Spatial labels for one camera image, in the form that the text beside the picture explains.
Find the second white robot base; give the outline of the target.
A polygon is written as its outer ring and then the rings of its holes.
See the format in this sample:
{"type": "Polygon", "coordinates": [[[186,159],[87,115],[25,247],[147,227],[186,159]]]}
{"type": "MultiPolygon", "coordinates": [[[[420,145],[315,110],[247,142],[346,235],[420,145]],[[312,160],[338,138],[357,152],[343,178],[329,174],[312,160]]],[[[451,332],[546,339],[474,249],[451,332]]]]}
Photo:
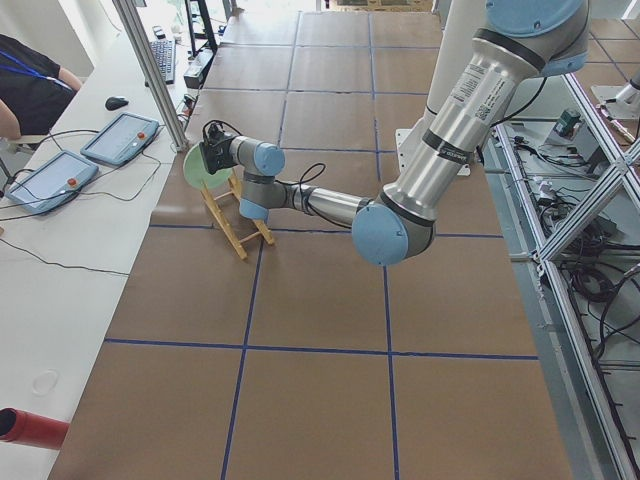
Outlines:
{"type": "Polygon", "coordinates": [[[639,118],[639,71],[624,86],[594,85],[591,91],[609,117],[617,120],[639,118]]]}

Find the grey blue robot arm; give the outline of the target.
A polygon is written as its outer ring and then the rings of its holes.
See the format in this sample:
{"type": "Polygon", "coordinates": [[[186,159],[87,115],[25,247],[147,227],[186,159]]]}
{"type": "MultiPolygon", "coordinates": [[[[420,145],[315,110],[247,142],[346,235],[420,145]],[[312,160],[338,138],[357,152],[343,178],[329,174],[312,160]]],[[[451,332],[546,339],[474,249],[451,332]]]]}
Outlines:
{"type": "Polygon", "coordinates": [[[241,166],[239,212],[266,220],[292,209],[347,228],[358,253],[388,266],[424,252],[435,238],[437,206],[461,168],[505,118],[519,85],[582,68],[587,1],[488,1],[463,58],[467,64],[432,119],[422,117],[397,150],[400,173],[374,199],[278,179],[285,154],[211,120],[199,150],[205,171],[241,166]]]}

